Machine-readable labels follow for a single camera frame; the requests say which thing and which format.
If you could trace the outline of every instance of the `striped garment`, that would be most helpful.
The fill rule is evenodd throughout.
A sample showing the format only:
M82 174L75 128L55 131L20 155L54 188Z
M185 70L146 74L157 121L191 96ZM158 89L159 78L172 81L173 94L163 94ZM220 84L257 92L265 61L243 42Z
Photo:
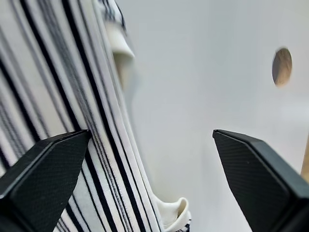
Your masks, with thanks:
M90 129L76 188L54 231L189 231L190 213L167 228L157 207L106 22L125 30L112 0L0 1L0 176L35 142Z

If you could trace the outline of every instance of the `circular hole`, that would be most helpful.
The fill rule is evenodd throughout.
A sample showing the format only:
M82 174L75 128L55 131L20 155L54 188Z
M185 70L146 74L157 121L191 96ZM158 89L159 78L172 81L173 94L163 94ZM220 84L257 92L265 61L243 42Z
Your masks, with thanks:
M272 62L272 78L277 87L282 87L290 80L292 71L292 56L287 48L276 52Z

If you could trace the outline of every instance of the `black stripe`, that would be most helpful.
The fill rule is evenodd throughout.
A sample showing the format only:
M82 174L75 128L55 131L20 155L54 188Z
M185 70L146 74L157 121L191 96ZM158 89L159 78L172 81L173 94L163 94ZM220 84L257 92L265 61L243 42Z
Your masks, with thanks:
M39 6L42 10L46 24L49 25L49 28L50 28L51 27L50 22L52 22L52 25L54 26L54 30L53 30L53 33L51 32L51 35L53 36L53 38L56 36L56 39L54 38L54 41L55 41L56 45L58 46L58 49L60 49L60 50L64 49L66 51L67 48L65 47L65 44L61 44L61 40L60 41L57 40L57 38L61 35L59 35L60 32L57 31L58 25L57 25L57 21L55 19L55 16L54 16L54 13L52 11L51 6L50 7L48 6L47 8L49 8L49 9L47 9L46 5L41 4L42 2L39 1L38 3L39 3ZM71 67L71 64L70 64L70 62L68 62L68 60L64 60L63 62L65 62L66 66ZM71 67L71 68L72 68L71 71L74 71L73 75L76 76L77 75L76 70L73 67Z
M117 5L117 8L118 8L120 15L121 15L121 26L126 31L126 23L125 23L124 15L122 14L122 11L121 11L121 9L120 9L120 7L118 6L117 3L116 3L116 5Z
M15 88L15 86L14 86L12 80L11 80L11 77L10 77L9 73L7 72L5 66L3 65L1 59L0 59L0 69L1 69L1 71L3 73L4 78L6 79L6 81L8 83L8 85L9 85L9 87L10 87L10 89L11 89L11 91L12 91L14 97L15 97L15 99L16 99L16 102L18 104L20 112L21 112L21 114L24 117L24 120L25 120L25 122L26 122L26 124L28 126L29 131L32 134L33 140L38 142L40 140L40 137L39 137L39 135L38 135L34 125L32 124L31 119L30 119L30 117L29 117L29 115L28 115L28 113L27 113L27 111L25 109L25 105L24 105L23 101L21 100L20 96L18 95L18 92L17 92L17 90L16 90L16 88Z
M93 207L94 207L94 209L96 210L97 216L98 216L98 218L99 218L99 220L100 220L100 222L101 222L101 225L102 225L104 231L106 232L104 223L103 223L103 221L102 221L102 219L101 219L101 217L100 217L100 214L99 214L98 209L97 209L97 207L96 207L95 201L94 201L94 199L93 199L93 197L92 197L92 194L91 194L91 191L90 191L90 187L89 187L89 185L88 185L88 182L87 182L85 173L84 173L84 171L83 171L83 168L82 168L82 175L83 175L83 177L84 177L84 180L85 180L85 183L86 183L86 186L87 186L87 189L88 189L88 193L89 193L89 195L90 195L90 198L91 198Z
M20 158L26 152L26 148L23 145L19 134L17 133L9 114L7 113L2 99L0 99L0 121L1 126L3 126L3 132L8 137L8 142L11 144L11 147L15 153L15 155Z
M106 5L107 5L107 7L108 7L108 9L109 9L109 19L110 20L115 20L115 13L113 12L113 9L111 8L111 6L110 6L110 3L108 2L108 0L106 0Z
M19 14L17 12L15 4L14 4L13 1L10 1L10 4L11 4L11 7L12 7L12 9L14 11L15 18L16 18L16 20L18 22L18 26L19 26L19 29L21 31L21 35L22 35L22 37L24 39L24 42L27 44L28 49L31 52L31 55L32 55L33 61L35 63L35 66L37 67L37 70L38 70L38 72L39 72L39 74L40 74L40 76L41 76L41 78L42 78L42 80L44 82L46 90L47 90L47 92L48 92L48 94L50 96L50 99L51 99L51 101L52 101L52 103L54 105L54 108L55 108L55 110L56 110L56 112L58 114L58 117L59 117L59 119L60 119L60 121L61 121L61 123L62 123L62 125L63 125L63 127L65 129L65 131L68 132L68 127L67 127L67 125L65 123L63 115L60 112L60 108L59 108L59 105L58 105L58 103L56 101L55 95L54 95L52 89L49 86L49 83L47 81L47 77L46 77L45 72L44 72L44 70L42 68L42 65L41 65L41 62L39 60L39 57L38 57L37 53L35 52L35 50L34 50L34 48L32 46L32 43L30 42L30 39L29 39L29 37L28 37L28 35L26 33L26 30L25 30L25 28L24 28L24 26L22 24L22 21L21 21L20 16L19 16Z
M83 229L82 229L81 224L78 222L75 214L73 213L72 208L71 208L69 203L66 206L66 210L67 210L67 213L68 213L69 217L71 218L74 226L76 227L77 231L78 232L84 232Z
M59 219L59 222L62 223L62 225L64 226L64 228L65 228L65 230L66 230L67 232L70 232L70 230L68 229L66 223L64 222L64 220L63 220L62 218Z
M154 213L154 216L155 216L155 219L156 219L156 221L157 221L157 225L158 225L158 227L159 227L159 230L160 231L162 231L161 230L161 226L160 226L160 224L159 224L159 221L158 221L158 218L157 218L157 215L156 215L156 213L155 213L155 209L154 209L154 206L153 206L153 203L152 203L152 201L150 200L150 197L149 197L149 194L148 194L148 191L147 191L147 188L146 188L146 192L147 192L147 196L148 196L148 199L149 199L149 201L150 201L150 205L151 205L151 208L152 208L152 210L153 210L153 213Z
M160 226L159 221L158 221L158 218L157 218L157 215L156 215L155 210L154 210L153 203L152 203L152 201L150 200L150 197L149 197L149 194L148 194L148 191L147 191L146 186L145 186L145 189L146 189L147 196L148 196L148 199L149 199L149 201L150 201L150 205L151 205L151 208L152 208L152 210L153 210L153 213L154 213L154 216L155 216L157 225L158 225L158 227L159 227L159 230L162 231L162 230L161 230L161 226Z
M99 109L99 112L100 112L100 115L101 115L101 118L102 118L102 121L103 121L103 124L104 124L104 128L105 128L105 131L106 131L107 136L109 138L109 141L110 141L110 144L111 144L114 156L115 156L115 160L117 162L120 174L121 174L122 179L124 181L124 185L126 187L126 191L127 191L128 196L130 198L131 205L132 205L134 214L136 216L138 225L140 227L140 230L142 232L145 232L146 231L145 226L143 224L143 221L142 221L142 218L141 218L141 215L140 215L140 212L139 212L139 209L138 209L135 197L134 197L134 193L133 193L133 190L130 186L130 182L129 182L128 176L126 174L126 170L124 168L124 165L121 161L121 157L119 155L116 143L115 143L115 141L112 137L112 133L111 133L111 130L110 130L110 127L109 127L109 124L108 124L108 121L107 121L107 118L106 118L106 115L105 115L104 108L102 106L102 102L101 102L101 99L100 99L100 96L99 96L99 93L98 93L98 89L95 86L96 85L95 80L94 80L93 74L91 72L91 68L90 68L87 56L86 56L85 51L84 51L84 46L83 46L80 34L77 30L77 27L76 27L76 24L75 24L73 15L72 15L70 4L68 3L68 1L62 0L62 5L63 5L64 11L66 13L66 16L67 16L67 19L68 19L68 22L69 22L69 25L70 25L70 29L71 29L72 34L74 36L76 46L79 50L81 59L83 61L84 68L85 68L87 76L89 78L89 82L91 84L91 87L92 87L92 90L93 90L93 93L94 93L94 96L95 96L95 99L96 99L96 102L97 102L97 106L98 106L98 109Z
M72 110L72 108L70 106L70 102L69 102L69 100L68 100L68 98L66 96L66 93L65 93L64 89L63 89L63 86L62 86L61 81L59 79L59 76L58 76L58 74L56 72L56 69L55 69L54 64L52 62L52 59L50 58L49 53L48 53L48 51L47 51L47 49L45 47L45 44L44 44L44 42L43 42L43 40L42 40L42 38L41 38L41 36L40 36L36 26L35 26L35 23L34 23L34 21L32 19L32 16L31 16L31 14L29 12L29 9L28 9L28 5L25 2L25 0L20 0L20 3L21 3L21 6L22 6L22 8L24 10L24 13L25 13L25 16L27 18L27 21L28 21L28 23L29 23L29 25L31 27L33 35L34 35L34 37L37 40L37 43L38 43L38 45L39 45L39 47L41 49L41 52L42 52L42 54L43 54L43 56L44 56L44 58L46 60L48 68L49 68L49 70L50 70L50 72L51 72L51 74L52 74L52 76L54 78L55 84L56 84L57 89L58 89L58 91L59 91L59 93L61 95L61 98L62 98L63 103L65 105L65 108L66 108L66 110L68 112L68 115L69 115L69 117L71 119L73 127L74 127L74 129L76 131L78 131L78 130L81 129L81 127L79 126L79 124L77 122L77 119L75 117L75 114L74 114L74 112L73 112L73 110Z
M95 60L95 64L96 64L97 71L98 71L98 73L101 74L101 76L103 76L103 73L101 73L101 69L99 68L99 63L98 63L97 56L95 55L95 52L94 52L94 46L93 46L92 40L91 40L91 38L90 38L89 29L88 29L88 26L87 26L87 24L86 24L83 11L82 11L82 9L81 9L80 1L78 1L78 3L79 3L78 5L79 5L79 8L80 8L80 12L81 12L81 15L82 15L83 23L84 23L84 26L85 26L85 29L86 29L86 32L87 32L87 35L88 35L89 44L90 44L90 47L91 47L91 49L92 49L92 53L94 54L94 60ZM102 81L102 78L101 78L100 80L101 80L101 83L102 83L102 85L103 85L103 87L104 87L104 88L103 88L103 89L104 89L104 93L105 93L105 96L106 96L106 98L107 98L108 94L107 94L107 92L106 92L106 88L105 88L105 86L104 86L104 83L103 83L103 81ZM124 149L124 146L123 146L123 142L122 142L122 140L121 140L121 138L120 138L120 135L119 135L118 128L116 127L114 115L113 115L113 113L112 113L112 107L111 107L109 101L107 101L107 103L108 103L109 108L111 109L112 120L113 120L113 123L114 123L115 128L116 128L116 131L117 131L117 136L118 136L118 138L119 138L119 140L120 140L120 142L121 142L122 150L124 151L124 153L126 153L126 152L125 152L125 149ZM137 191L138 191L138 194L139 194L139 197L140 197L140 201L141 201L141 203L142 203L142 207L143 207L143 209L144 209L144 212L145 212L145 215L146 215L146 219L147 219L148 225L149 225L149 227L150 227L150 230L152 231L152 227L151 227L151 224L150 224L150 221L149 221L149 218L148 218L148 214L147 214L147 212L146 212L146 209L145 209L143 200L142 200L142 198L141 198L140 190L139 190L138 187L137 187L137 183L136 183L135 177L134 177L134 175L133 175L131 166L130 166L130 164L129 164L129 160L128 160L128 158L127 158L127 155L126 155L126 161L127 161L128 165L129 165L129 169L130 169L130 172L131 172L131 175L132 175L134 184L135 184L136 189L137 189Z
M83 216L83 214L82 214L82 212L81 212L81 209L80 209L79 206L78 206L78 203L76 202L76 199L75 199L75 197L74 197L74 194L72 194L72 197L73 197L73 201L74 201L74 203L75 203L75 205L76 205L76 208L77 208L78 212L79 212L80 215L82 216L82 219L84 220L84 222L85 222L85 224L86 224L86 226L87 226L89 232L91 232L91 230L90 230L90 228L89 228L89 225L88 225L86 219L84 218L84 216Z
M87 35L88 35L89 44L90 44L90 46L91 46L92 51L94 52L94 46L93 46L92 40L91 40L91 38L90 38L90 32L89 32L89 29L88 29L88 26L87 26L87 23L86 23L86 19L85 19L85 16L84 16L84 12L83 12L83 9L82 9L81 1L80 1L80 0L78 0L78 7L79 7L80 15L82 16L82 20L83 20L83 23L84 23L84 26L85 26L85 29L86 29L86 33L87 33ZM97 67L98 67L98 59L97 59L96 56L94 56L94 58L95 58L96 65L97 65ZM114 194L112 194L112 197L113 197L114 202L116 202L116 199L115 199ZM128 219L129 226L130 226L131 230L133 230L132 225L131 225L131 221L129 220L129 217L128 217L128 214L127 214L127 211L126 211L125 207L122 208L122 207L119 207L118 204L115 204L115 205L116 205L116 208L117 208L117 211L118 211L118 214L119 214L121 223L122 223L122 225L124 226L124 228L125 228L125 225L124 225L124 222L123 222L123 220L122 220L122 218L121 218L121 215L123 216L123 218L124 218L124 220L125 220L126 228L127 228L127 229L128 229L128 225L127 225L127 221L126 221L126 218L125 218L125 215L124 215L124 212L123 212L123 208L124 208L126 217L127 217L127 219Z
M16 72L16 76L21 84L21 86L23 87L23 90L25 91L25 94L26 96L28 97L30 103L31 103L31 106L33 107L33 111L38 119L38 122L41 124L42 126L42 129L44 130L45 132L45 135L47 137L49 137L49 134L48 134L48 131L47 131L47 127L46 127L46 124L44 123L43 121L43 116L41 115L40 113L40 110L39 110L39 107L35 101L35 98L34 96L32 95L32 92L29 88L29 85L27 83L27 80L20 68L20 65L15 57L15 54L9 44L9 42L7 41L6 37L4 36L3 32L2 32L2 29L0 27L0 39L1 39L1 42L3 44L3 46L5 47L5 51L9 57L9 61L11 62L11 64L13 65L14 67L14 70Z
M8 160L6 159L1 147L0 147L0 160L1 160L1 163L3 164L4 168L6 170L8 170L10 168L10 164L9 164Z
M90 171L90 174L91 174L91 178L92 178L93 183L95 185L96 191L98 193L98 198L100 199L100 202L101 202L103 211L105 213L106 219L109 222L110 228L111 228L112 231L117 231L115 222L113 220L113 217L112 217L112 214L111 214L111 211L110 211L110 208L109 208L109 206L107 204L107 201L106 201L106 197L105 197L104 191L103 191L103 189L101 187L100 180L98 178L95 166L93 165L93 162L91 160L91 157L90 157L90 154L89 154L88 151L85 154L85 160L86 160L87 166L89 168L89 171Z
M58 221L56 227L57 227L57 229L58 229L60 232L66 232L65 229L62 227L60 221Z

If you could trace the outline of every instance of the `white backdrop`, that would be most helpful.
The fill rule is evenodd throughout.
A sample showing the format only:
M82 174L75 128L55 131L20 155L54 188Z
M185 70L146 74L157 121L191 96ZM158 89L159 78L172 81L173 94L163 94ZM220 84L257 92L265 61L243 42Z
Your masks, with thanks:
M300 172L309 132L309 1L118 4L138 67L126 101L154 192L189 199L192 231L250 231L212 130L260 138ZM271 70L281 46L293 70L277 88Z

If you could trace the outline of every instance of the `striped fabric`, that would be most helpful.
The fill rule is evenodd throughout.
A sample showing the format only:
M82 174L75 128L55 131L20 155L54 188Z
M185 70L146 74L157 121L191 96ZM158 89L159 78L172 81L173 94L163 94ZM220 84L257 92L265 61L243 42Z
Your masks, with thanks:
M163 232L105 20L125 29L113 1L0 1L0 176L35 142L90 129L76 188L54 231Z

